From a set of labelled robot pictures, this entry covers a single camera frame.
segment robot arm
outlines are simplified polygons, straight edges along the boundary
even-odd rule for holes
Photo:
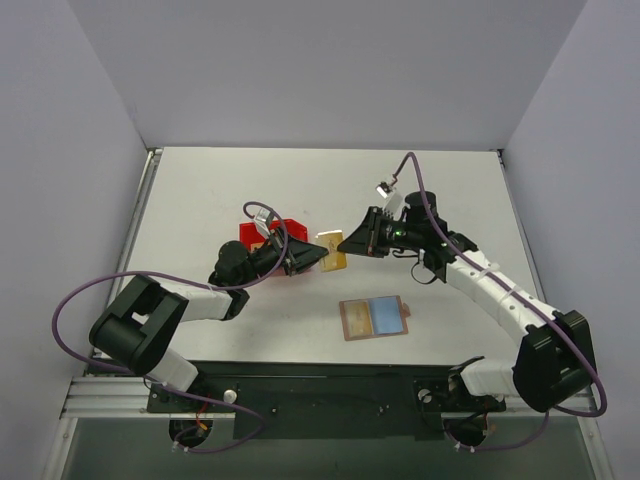
[[[180,391],[187,391],[198,375],[196,367],[169,348],[178,324],[191,320],[230,320],[249,300],[241,288],[269,272],[278,262],[285,231],[270,230],[272,217],[265,209],[255,216],[265,243],[249,250],[238,241],[224,244],[209,277],[210,290],[137,275],[103,312],[89,333],[89,342],[135,375],[149,376]],[[304,272],[329,251],[288,236],[282,266],[289,275]],[[227,291],[213,288],[235,287]]]
[[[457,378],[472,396],[520,396],[531,408],[546,412],[591,384],[591,377],[557,334],[532,310],[516,301],[514,293],[528,298],[571,338],[595,368],[591,334],[586,319],[578,312],[567,314],[523,291],[499,265],[490,262],[475,243],[448,230],[438,215],[436,196],[426,192],[433,221],[467,259],[480,265],[478,271],[453,251],[436,232],[419,192],[405,198],[407,206],[399,220],[393,214],[399,206],[398,193],[386,183],[378,191],[386,199],[383,208],[369,207],[362,224],[338,251],[369,257],[385,257],[392,249],[419,253],[423,265],[442,282],[457,288],[487,312],[519,345],[515,365],[503,361],[472,359],[463,364]],[[505,291],[495,278],[506,284]]]

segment screw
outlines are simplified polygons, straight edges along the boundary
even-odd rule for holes
[[[433,397],[431,396],[431,392],[428,389],[423,388],[418,392],[418,400],[420,400],[422,403],[429,403],[431,402],[431,400],[433,400]]]
[[[225,390],[225,392],[222,394],[222,400],[225,403],[236,403],[237,399],[238,394],[234,390]]]

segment red object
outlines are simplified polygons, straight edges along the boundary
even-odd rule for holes
[[[278,220],[275,220],[271,223],[271,226],[269,228],[273,229],[279,225],[280,222]],[[284,225],[287,227],[287,231],[292,237],[297,238],[298,240],[302,240],[303,242],[309,241],[307,227],[305,227],[301,223],[298,223],[290,218],[285,218]],[[240,224],[240,241],[244,244],[245,247],[249,249],[250,252],[252,252],[256,248],[259,248],[265,242],[265,239],[258,233],[258,230],[256,229],[256,226],[253,224],[253,222],[250,222]]]

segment white table surface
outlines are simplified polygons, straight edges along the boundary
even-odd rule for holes
[[[404,151],[165,148],[129,261],[206,282],[219,247],[238,238],[242,205],[259,200],[316,233],[350,234],[375,186]],[[449,228],[474,240],[523,288],[534,292],[497,155],[416,152],[425,185]],[[407,164],[398,183],[417,189]],[[515,360],[516,346],[478,306],[437,282],[415,283],[412,260],[348,257],[348,267],[271,278],[249,290],[234,320],[181,324],[171,347],[192,360],[454,365],[476,355]],[[338,302],[400,295],[411,309],[409,334],[347,342]]]

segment white clip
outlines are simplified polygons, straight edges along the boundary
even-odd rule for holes
[[[269,229],[271,228],[273,217],[273,212],[266,208],[261,208],[252,219],[253,224],[256,226],[256,230],[258,230],[258,233],[260,233],[265,240],[268,239],[271,234]]]
[[[395,190],[393,186],[397,180],[393,177],[389,177],[378,184],[376,191],[378,194],[386,200],[386,198]]]
[[[480,271],[480,273],[478,273],[478,277],[476,279],[476,282],[479,282],[480,280],[482,280],[485,275],[489,272],[492,273],[496,273],[500,271],[500,264],[498,263],[490,263],[487,268],[485,268],[484,270]]]
[[[514,292],[521,292],[522,288],[519,285],[514,285],[513,287],[511,287],[511,289],[504,294],[504,296],[498,300],[498,305],[502,305],[502,302],[504,302],[507,298],[509,298],[511,295],[513,295]]]

